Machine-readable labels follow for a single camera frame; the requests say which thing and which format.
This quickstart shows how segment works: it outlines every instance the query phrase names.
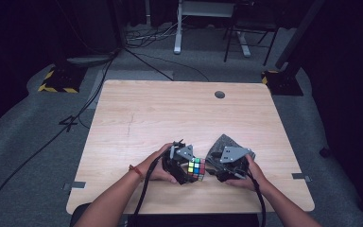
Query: hand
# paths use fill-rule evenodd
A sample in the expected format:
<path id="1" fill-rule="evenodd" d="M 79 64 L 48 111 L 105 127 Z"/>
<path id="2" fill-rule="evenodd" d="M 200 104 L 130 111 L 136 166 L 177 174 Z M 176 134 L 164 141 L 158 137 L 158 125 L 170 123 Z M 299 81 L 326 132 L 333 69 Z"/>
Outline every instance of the hand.
<path id="1" fill-rule="evenodd" d="M 144 162 L 142 162 L 140 165 L 138 165 L 138 168 L 142 171 L 144 176 L 147 175 L 147 171 L 148 171 L 148 168 L 151 165 L 151 163 L 172 145 L 173 145 L 172 143 L 163 145 L 158 151 L 153 152 L 151 155 L 149 155 L 145 159 Z M 160 159 L 158 161 L 158 164 L 155 166 L 149 179 L 150 180 L 168 181 L 171 183 L 177 182 L 176 179 L 172 175 L 170 175 L 168 172 L 164 171 L 164 168 L 162 166 L 162 159 Z"/>
<path id="2" fill-rule="evenodd" d="M 261 190 L 270 184 L 268 179 L 265 177 L 264 173 L 262 172 L 259 165 L 257 165 L 254 160 L 252 160 L 249 154 L 246 154 L 247 161 L 249 161 L 249 169 L 252 173 L 252 177 L 259 183 Z M 244 187 L 251 191 L 255 191 L 254 184 L 250 178 L 244 180 L 227 180 L 225 184 L 237 186 L 237 187 Z"/>

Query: table top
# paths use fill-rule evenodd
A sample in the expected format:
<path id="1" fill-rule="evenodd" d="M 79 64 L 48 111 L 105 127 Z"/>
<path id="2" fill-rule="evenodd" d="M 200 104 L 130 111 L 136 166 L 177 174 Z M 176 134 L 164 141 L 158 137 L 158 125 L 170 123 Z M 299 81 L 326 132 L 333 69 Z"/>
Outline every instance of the table top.
<path id="1" fill-rule="evenodd" d="M 225 94 L 217 98 L 216 91 Z M 221 136 L 230 136 L 256 153 L 266 177 L 304 211 L 314 202 L 268 88 L 260 83 L 107 80 L 95 111 L 67 204 L 72 214 L 120 179 L 163 144 L 183 139 L 205 158 Z M 134 212 L 143 184 L 125 214 Z M 266 201 L 267 211 L 273 209 Z M 220 183 L 205 174 L 183 185 L 149 182 L 140 214 L 259 213 L 254 192 Z"/>

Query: chair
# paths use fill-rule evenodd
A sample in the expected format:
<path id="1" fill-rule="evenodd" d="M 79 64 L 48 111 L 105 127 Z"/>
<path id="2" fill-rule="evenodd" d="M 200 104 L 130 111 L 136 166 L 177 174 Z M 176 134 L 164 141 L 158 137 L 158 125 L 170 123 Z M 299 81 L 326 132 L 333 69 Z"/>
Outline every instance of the chair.
<path id="1" fill-rule="evenodd" d="M 274 8 L 269 5 L 266 1 L 255 1 L 255 0 L 237 0 L 237 3 L 233 7 L 233 15 L 232 20 L 227 27 L 226 32 L 223 36 L 225 39 L 226 35 L 228 35 L 228 44 L 226 47 L 225 58 L 223 61 L 226 62 L 229 53 L 229 47 L 231 44 L 231 39 L 233 32 L 264 32 L 262 38 L 259 40 L 258 44 L 261 43 L 265 36 L 269 32 L 273 32 L 272 41 L 269 46 L 259 46 L 259 47 L 267 47 L 268 53 L 265 57 L 264 65 L 267 64 L 270 50 L 272 49 L 273 43 L 275 41 L 276 35 L 278 33 L 279 27 L 276 23 L 276 12 Z"/>

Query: gray carpet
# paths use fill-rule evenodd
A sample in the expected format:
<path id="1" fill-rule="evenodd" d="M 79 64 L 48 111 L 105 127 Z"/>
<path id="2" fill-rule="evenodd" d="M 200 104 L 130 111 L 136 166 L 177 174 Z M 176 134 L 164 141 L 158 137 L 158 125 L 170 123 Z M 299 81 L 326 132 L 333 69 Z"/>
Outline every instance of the gray carpet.
<path id="1" fill-rule="evenodd" d="M 214 28 L 185 30 L 180 55 L 173 54 L 174 37 L 131 51 L 199 70 L 140 55 L 159 70 L 173 72 L 174 80 L 206 81 L 205 75 L 210 81 L 261 82 L 261 72 L 275 69 L 273 65 L 294 30 L 279 32 L 266 67 L 262 62 L 267 50 L 258 47 L 252 47 L 252 56 L 244 58 L 239 47 L 233 46 L 228 61 L 223 62 L 223 32 Z M 253 42 L 256 39 L 249 34 L 247 37 Z M 61 130 L 60 121 L 78 113 L 94 90 L 102 66 L 88 70 L 79 94 L 37 92 L 49 69 L 48 65 L 29 81 L 29 96 L 0 119 L 0 184 Z M 125 71 L 153 70 L 122 51 L 111 65 L 109 77 Z M 147 79 L 155 78 L 148 74 Z M 297 79 L 304 96 L 274 96 L 273 100 L 302 172 L 313 180 L 308 183 L 315 202 L 310 214 L 323 226 L 363 226 L 353 185 L 333 157 L 319 156 L 319 150 L 327 146 L 323 127 L 304 71 Z M 88 109 L 81 115 L 84 125 L 91 124 L 94 113 L 94 109 Z M 0 226 L 68 226 L 68 192 L 62 187 L 74 180 L 88 131 L 78 121 L 10 180 L 0 193 Z M 267 226 L 282 224 L 274 213 L 269 213 Z"/>

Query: rubik's cube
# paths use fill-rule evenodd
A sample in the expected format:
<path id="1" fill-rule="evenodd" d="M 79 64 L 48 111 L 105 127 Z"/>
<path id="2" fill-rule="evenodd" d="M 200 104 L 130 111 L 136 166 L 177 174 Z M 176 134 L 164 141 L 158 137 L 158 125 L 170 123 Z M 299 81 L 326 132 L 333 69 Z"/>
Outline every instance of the rubik's cube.
<path id="1" fill-rule="evenodd" d="M 188 175 L 202 181 L 205 174 L 205 159 L 193 158 L 188 162 Z"/>

